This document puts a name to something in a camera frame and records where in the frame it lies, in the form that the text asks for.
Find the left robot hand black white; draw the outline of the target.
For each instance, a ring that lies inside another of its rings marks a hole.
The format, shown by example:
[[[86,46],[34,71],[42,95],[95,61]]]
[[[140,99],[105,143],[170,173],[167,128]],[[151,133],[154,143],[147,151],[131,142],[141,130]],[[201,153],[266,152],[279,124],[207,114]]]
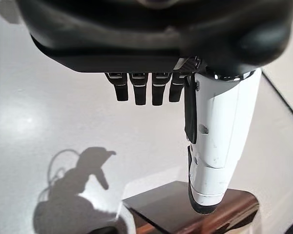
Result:
[[[222,201],[248,136],[261,68],[286,49],[293,0],[19,0],[30,36],[49,58],[104,73],[117,99],[185,101],[193,209]]]

